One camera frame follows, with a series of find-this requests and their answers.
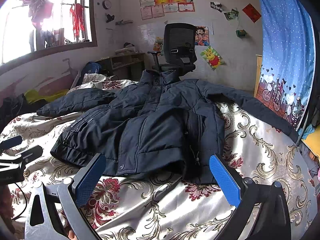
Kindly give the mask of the dark navy padded jacket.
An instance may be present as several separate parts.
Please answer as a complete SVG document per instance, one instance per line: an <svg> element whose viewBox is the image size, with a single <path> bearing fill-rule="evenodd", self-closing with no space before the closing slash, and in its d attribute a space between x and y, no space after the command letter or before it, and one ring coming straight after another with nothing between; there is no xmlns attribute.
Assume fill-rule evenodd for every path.
<svg viewBox="0 0 320 240"><path fill-rule="evenodd" d="M145 70L136 84L115 93L79 89L37 110L39 116L80 116L58 137L51 155L84 167L96 154L104 174L125 177L166 168L193 184L213 184L209 159L223 153L225 122L217 103L232 101L296 140L296 130L258 99L231 87L180 79L176 70Z"/></svg>

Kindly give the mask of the yellow green cloth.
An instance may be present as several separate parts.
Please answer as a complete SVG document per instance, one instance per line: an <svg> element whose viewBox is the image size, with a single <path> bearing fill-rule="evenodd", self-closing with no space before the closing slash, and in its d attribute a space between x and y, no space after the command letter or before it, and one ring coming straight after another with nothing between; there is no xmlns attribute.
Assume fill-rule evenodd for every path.
<svg viewBox="0 0 320 240"><path fill-rule="evenodd" d="M40 100L46 100L47 102L52 102L62 96L65 96L68 93L68 91L69 91L68 89L64 89L52 95L42 95L35 89L31 89L25 92L24 96L28 103L35 103Z"/></svg>

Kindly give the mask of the floral white bed quilt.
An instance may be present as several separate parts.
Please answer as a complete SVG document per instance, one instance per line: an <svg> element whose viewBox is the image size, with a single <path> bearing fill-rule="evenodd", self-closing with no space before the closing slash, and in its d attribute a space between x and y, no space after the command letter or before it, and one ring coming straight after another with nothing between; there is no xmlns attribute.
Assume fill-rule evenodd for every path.
<svg viewBox="0 0 320 240"><path fill-rule="evenodd" d="M316 220L316 181L312 179L298 146L284 133L233 102L216 103L225 122L223 156L230 167L257 183L280 182L289 208L292 238L299 239ZM24 180L9 187L15 235L23 239L31 191L55 185L76 174L76 168L54 159L50 149L78 113L45 118L20 115L1 131L1 139L16 135L22 143L14 155L33 146L43 148L41 158L27 166ZM102 177L81 209L102 239L212 239L225 226L233 208L220 188L197 185L172 173L143 179Z"/></svg>

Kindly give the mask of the blue patterned door curtain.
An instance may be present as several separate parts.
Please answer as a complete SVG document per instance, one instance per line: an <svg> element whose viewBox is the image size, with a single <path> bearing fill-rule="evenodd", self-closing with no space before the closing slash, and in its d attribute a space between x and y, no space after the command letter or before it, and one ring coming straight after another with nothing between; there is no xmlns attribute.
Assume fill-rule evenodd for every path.
<svg viewBox="0 0 320 240"><path fill-rule="evenodd" d="M315 71L315 35L299 0L259 0L263 57L257 98L299 129Z"/></svg>

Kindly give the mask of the wooden desk shelf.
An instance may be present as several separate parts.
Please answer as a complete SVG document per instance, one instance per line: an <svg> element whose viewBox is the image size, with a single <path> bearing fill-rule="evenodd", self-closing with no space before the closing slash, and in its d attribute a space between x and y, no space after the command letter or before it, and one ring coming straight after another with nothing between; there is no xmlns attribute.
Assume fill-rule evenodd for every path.
<svg viewBox="0 0 320 240"><path fill-rule="evenodd" d="M101 74L108 77L139 81L145 69L144 53L109 56L96 61L101 66Z"/></svg>

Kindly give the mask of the winnie pooh poster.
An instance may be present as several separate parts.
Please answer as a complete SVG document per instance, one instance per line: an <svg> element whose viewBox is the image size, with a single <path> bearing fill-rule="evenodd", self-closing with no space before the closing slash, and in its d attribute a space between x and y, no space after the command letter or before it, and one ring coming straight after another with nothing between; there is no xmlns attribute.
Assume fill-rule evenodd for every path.
<svg viewBox="0 0 320 240"><path fill-rule="evenodd" d="M212 46L208 46L200 53L200 55L208 63L212 70L216 70L217 67L225 64L220 54Z"/></svg>

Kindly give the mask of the colourful cartoon poster left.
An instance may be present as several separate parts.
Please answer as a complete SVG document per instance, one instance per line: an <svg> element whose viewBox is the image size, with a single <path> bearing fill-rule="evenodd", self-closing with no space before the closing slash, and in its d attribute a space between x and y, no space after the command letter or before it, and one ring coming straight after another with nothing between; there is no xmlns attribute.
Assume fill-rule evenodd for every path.
<svg viewBox="0 0 320 240"><path fill-rule="evenodd" d="M156 37L154 45L153 45L153 51L159 51L162 53L163 51L163 38Z"/></svg>

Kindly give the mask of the green hanging box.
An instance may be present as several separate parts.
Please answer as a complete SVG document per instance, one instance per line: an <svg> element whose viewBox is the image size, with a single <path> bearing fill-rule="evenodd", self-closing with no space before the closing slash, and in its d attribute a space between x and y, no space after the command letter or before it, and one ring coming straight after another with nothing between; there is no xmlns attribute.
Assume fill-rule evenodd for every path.
<svg viewBox="0 0 320 240"><path fill-rule="evenodd" d="M244 38L247 36L247 32L245 30L236 30L236 36L238 38Z"/></svg>

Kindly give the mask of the cartoon anime poster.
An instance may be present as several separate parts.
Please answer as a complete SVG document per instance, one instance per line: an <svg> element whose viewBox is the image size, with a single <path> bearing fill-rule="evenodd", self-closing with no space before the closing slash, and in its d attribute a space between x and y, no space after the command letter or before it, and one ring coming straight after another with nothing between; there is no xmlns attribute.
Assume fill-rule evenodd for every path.
<svg viewBox="0 0 320 240"><path fill-rule="evenodd" d="M209 30L208 27L205 26L197 26L196 27L196 35L195 35L195 45L196 46L206 46L209 44Z"/></svg>

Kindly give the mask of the black mesh office chair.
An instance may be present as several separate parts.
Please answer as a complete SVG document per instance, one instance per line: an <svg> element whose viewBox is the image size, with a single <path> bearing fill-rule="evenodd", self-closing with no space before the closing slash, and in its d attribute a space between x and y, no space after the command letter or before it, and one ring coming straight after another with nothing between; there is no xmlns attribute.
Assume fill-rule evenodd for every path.
<svg viewBox="0 0 320 240"><path fill-rule="evenodd" d="M164 29L163 55L165 64L160 64L159 51L149 51L153 56L153 70L166 72L178 71L179 76L192 72L196 69L197 61L195 52L195 36L197 28L188 23L169 23Z"/></svg>

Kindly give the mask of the red paper square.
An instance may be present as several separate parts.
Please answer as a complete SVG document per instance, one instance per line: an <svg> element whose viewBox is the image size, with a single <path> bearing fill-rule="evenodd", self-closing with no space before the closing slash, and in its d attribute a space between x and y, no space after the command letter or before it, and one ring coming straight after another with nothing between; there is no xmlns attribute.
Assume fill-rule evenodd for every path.
<svg viewBox="0 0 320 240"><path fill-rule="evenodd" d="M253 23L257 22L257 20L259 20L261 18L260 12L257 11L257 9L255 9L255 7L253 7L253 5L251 5L251 3L246 5L242 10L250 18L250 20Z"/></svg>

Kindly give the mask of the wooden door frame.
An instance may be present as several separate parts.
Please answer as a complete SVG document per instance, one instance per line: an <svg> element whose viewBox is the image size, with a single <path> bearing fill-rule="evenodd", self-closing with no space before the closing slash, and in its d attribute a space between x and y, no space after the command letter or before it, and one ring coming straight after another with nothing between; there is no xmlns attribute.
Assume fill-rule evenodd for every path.
<svg viewBox="0 0 320 240"><path fill-rule="evenodd" d="M257 92L258 92L262 61L263 61L263 56L257 55L257 71L256 71L256 79L255 79L254 97L257 96Z"/></svg>

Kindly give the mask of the window with brown frame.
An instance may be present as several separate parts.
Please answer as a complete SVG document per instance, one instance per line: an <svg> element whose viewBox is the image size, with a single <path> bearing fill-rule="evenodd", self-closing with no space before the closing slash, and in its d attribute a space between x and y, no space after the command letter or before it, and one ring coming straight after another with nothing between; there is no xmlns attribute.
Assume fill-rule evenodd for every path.
<svg viewBox="0 0 320 240"><path fill-rule="evenodd" d="M74 38L70 8L84 7ZM94 0L6 0L1 6L1 74L45 56L97 46Z"/></svg>

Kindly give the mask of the round wall clock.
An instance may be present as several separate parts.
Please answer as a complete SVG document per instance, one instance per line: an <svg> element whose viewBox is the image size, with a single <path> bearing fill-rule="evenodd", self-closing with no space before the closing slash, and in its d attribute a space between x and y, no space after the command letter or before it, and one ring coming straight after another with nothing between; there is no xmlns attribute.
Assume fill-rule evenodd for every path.
<svg viewBox="0 0 320 240"><path fill-rule="evenodd" d="M109 10L112 7L112 3L109 0L103 0L102 6L105 10Z"/></svg>

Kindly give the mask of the photo cluster on wall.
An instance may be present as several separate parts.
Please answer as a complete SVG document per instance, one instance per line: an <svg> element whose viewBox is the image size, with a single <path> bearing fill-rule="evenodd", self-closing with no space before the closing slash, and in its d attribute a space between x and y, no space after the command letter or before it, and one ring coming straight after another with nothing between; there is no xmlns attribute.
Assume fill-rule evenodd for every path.
<svg viewBox="0 0 320 240"><path fill-rule="evenodd" d="M231 9L230 11L225 10L225 7L220 2L210 2L210 7L215 9L225 16L226 20L236 20L239 18L239 12L235 9Z"/></svg>

